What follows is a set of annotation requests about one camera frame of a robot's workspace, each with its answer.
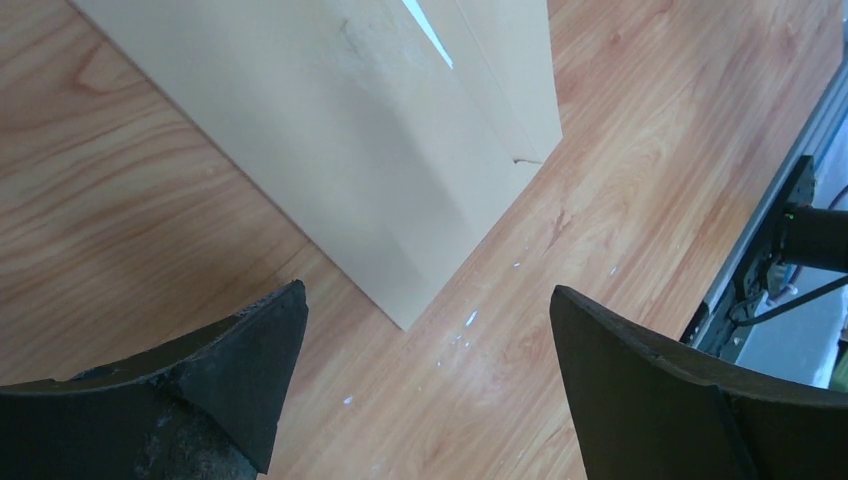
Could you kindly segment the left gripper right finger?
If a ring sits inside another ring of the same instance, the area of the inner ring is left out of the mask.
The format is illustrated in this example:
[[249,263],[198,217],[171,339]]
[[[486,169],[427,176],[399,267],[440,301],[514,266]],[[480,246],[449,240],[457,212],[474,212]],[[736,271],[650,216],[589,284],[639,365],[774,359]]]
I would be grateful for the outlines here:
[[554,289],[550,320],[591,479],[843,479],[847,397],[751,371]]

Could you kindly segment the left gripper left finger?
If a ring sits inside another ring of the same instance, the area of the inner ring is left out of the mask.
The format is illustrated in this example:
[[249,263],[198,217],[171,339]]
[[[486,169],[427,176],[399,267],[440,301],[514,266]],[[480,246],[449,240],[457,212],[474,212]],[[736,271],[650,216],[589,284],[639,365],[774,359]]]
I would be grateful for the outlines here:
[[5,479],[254,479],[268,472],[304,340],[293,281],[123,360],[1,390]]

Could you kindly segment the brown paper envelope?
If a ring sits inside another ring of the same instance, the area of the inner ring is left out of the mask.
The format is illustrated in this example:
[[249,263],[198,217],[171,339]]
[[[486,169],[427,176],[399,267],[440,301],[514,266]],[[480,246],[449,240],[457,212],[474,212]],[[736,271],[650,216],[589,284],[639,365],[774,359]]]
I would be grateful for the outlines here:
[[543,1],[81,1],[398,327],[562,139]]

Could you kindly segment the letter paper sheet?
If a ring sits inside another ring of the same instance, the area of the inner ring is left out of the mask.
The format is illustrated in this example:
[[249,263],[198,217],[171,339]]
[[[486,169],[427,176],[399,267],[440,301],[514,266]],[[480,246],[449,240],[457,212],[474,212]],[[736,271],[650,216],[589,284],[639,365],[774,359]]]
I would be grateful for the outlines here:
[[412,15],[413,19],[418,24],[419,28],[428,38],[430,43],[433,45],[435,50],[443,59],[444,63],[448,66],[449,69],[454,69],[454,62],[441,42],[436,30],[433,28],[430,23],[424,9],[418,0],[402,0],[403,5],[406,7],[407,11]]

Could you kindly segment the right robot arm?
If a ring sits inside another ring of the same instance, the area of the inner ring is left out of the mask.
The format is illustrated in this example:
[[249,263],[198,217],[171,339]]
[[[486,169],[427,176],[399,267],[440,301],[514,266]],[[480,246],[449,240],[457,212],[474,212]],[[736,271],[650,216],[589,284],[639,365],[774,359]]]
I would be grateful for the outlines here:
[[777,224],[774,251],[783,263],[847,272],[847,212],[800,207]]

